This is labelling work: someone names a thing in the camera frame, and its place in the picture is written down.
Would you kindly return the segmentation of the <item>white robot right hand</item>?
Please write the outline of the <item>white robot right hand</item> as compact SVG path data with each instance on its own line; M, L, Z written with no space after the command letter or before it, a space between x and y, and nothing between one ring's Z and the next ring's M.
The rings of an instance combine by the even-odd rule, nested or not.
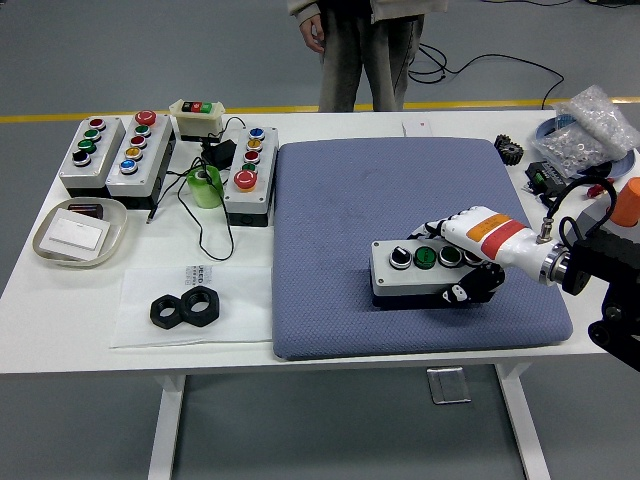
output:
M552 284L549 275L555 262L554 241L540 241L531 228L485 206L427 222L411 234L412 238L420 236L441 237L481 261L453 285L431 296L429 302L436 308L489 301L504 282L506 267L517 267L543 285Z

